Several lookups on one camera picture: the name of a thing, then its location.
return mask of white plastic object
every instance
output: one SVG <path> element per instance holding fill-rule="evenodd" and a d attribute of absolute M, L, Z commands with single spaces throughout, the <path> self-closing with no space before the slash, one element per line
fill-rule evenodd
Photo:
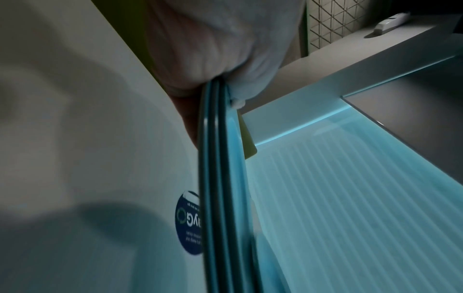
<path fill-rule="evenodd" d="M 410 19 L 410 12 L 398 13 L 378 23 L 375 27 L 374 33 L 377 35 L 383 35 L 393 29 L 396 29 L 402 24 L 406 23 L 409 19 Z"/>

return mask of sticker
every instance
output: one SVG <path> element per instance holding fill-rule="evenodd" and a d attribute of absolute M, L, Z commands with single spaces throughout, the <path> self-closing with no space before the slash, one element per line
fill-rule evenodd
<path fill-rule="evenodd" d="M 180 243 L 187 252 L 193 255 L 203 252 L 199 196 L 193 191 L 185 191 L 178 199 L 175 209 L 175 229 Z"/>

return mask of striped surface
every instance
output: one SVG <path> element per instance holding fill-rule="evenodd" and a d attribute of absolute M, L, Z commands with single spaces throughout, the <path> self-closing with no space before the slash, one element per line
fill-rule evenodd
<path fill-rule="evenodd" d="M 463 187 L 354 109 L 247 167 L 292 292 L 463 292 Z"/>

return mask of dark panel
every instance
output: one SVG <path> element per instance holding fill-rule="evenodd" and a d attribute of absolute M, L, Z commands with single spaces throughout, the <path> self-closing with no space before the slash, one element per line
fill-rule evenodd
<path fill-rule="evenodd" d="M 454 57 L 345 100 L 463 183 L 463 58 Z"/>

